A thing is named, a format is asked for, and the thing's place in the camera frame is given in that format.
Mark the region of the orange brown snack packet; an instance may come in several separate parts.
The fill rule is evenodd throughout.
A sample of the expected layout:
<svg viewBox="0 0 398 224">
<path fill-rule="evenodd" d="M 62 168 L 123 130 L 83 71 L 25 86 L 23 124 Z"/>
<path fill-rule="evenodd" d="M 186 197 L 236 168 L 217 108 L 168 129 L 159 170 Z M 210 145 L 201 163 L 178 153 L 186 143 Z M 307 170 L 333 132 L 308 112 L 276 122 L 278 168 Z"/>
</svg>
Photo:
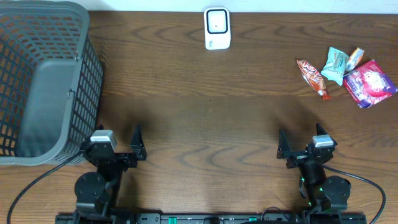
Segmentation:
<svg viewBox="0 0 398 224">
<path fill-rule="evenodd" d="M 306 60 L 297 60 L 297 65 L 304 80 L 322 97 L 330 100 L 331 96 L 319 71 Z"/>
</svg>

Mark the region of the red purple snack packet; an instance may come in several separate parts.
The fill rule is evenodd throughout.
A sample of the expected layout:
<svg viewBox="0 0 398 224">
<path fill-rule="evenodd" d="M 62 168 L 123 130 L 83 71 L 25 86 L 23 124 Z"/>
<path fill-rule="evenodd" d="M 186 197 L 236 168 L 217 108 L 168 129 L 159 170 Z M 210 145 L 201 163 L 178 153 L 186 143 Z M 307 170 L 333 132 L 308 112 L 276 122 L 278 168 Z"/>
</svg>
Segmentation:
<svg viewBox="0 0 398 224">
<path fill-rule="evenodd" d="M 349 72 L 343 86 L 360 108 L 370 108 L 397 93 L 397 87 L 375 60 Z"/>
</svg>

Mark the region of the teal tissue pack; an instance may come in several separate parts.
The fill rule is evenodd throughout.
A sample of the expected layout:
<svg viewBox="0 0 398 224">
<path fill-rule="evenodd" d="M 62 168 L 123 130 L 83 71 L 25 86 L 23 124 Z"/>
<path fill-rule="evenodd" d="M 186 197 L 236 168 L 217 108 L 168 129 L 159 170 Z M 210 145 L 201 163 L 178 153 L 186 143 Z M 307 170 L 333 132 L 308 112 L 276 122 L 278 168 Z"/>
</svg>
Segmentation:
<svg viewBox="0 0 398 224">
<path fill-rule="evenodd" d="M 326 64 L 323 67 L 321 74 L 328 80 L 334 81 L 341 86 L 343 84 L 347 61 L 347 54 L 336 48 L 330 47 Z"/>
</svg>

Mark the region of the small orange tissue pack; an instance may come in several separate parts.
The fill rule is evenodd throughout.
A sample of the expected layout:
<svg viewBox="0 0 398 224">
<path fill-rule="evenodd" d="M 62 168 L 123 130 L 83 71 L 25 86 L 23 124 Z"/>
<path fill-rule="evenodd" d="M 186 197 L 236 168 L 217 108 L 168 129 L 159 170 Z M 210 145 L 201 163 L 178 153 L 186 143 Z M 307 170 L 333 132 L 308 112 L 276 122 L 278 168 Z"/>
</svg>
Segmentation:
<svg viewBox="0 0 398 224">
<path fill-rule="evenodd" d="M 355 69 L 355 67 L 359 64 L 362 57 L 364 55 L 364 50 L 357 47 L 353 53 L 349 56 L 346 63 L 346 71 L 350 72 Z"/>
</svg>

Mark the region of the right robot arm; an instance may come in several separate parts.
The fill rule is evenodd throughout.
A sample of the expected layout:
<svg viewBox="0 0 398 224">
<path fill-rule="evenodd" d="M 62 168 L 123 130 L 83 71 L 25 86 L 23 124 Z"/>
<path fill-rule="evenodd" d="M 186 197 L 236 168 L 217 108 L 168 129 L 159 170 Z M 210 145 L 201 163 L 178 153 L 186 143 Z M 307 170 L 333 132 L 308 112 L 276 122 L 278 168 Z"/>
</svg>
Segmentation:
<svg viewBox="0 0 398 224">
<path fill-rule="evenodd" d="M 302 151 L 293 151 L 283 130 L 279 131 L 277 158 L 286 160 L 286 167 L 299 168 L 300 190 L 308 199 L 309 209 L 304 210 L 304 223 L 342 223 L 342 211 L 348 208 L 351 183 L 337 175 L 326 176 L 324 163 L 333 158 L 337 142 L 320 124 L 317 134 Z"/>
</svg>

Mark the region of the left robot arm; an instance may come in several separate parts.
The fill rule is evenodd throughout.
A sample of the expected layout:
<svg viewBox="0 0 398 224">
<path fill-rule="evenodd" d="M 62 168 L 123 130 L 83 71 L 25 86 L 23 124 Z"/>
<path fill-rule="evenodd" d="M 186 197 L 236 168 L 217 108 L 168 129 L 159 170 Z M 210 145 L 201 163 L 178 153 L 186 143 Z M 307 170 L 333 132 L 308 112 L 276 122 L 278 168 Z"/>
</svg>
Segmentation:
<svg viewBox="0 0 398 224">
<path fill-rule="evenodd" d="M 96 167 L 75 183 L 76 210 L 73 223 L 135 223 L 131 212 L 116 209 L 123 174 L 146 160 L 147 153 L 138 124 L 132 134 L 129 152 L 115 152 L 116 138 L 110 129 L 97 129 L 83 141 L 80 152 Z"/>
</svg>

